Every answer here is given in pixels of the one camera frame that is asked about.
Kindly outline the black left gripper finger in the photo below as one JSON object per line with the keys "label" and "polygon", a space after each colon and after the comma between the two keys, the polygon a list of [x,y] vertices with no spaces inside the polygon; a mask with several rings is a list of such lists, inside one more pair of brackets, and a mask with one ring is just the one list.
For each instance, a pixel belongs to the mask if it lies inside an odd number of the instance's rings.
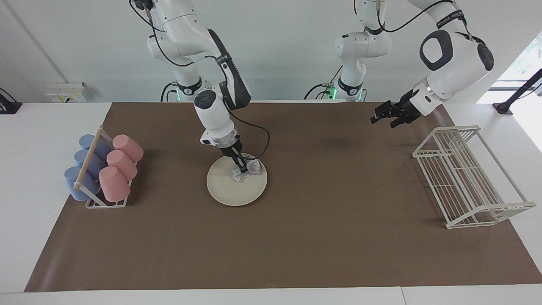
{"label": "black left gripper finger", "polygon": [[392,115],[395,119],[390,123],[392,129],[400,126],[401,124],[411,124],[414,120],[418,119],[418,115],[407,115],[407,114],[394,114]]}
{"label": "black left gripper finger", "polygon": [[391,101],[384,102],[374,109],[374,115],[371,117],[371,124],[377,123],[385,118],[401,118],[401,109]]}

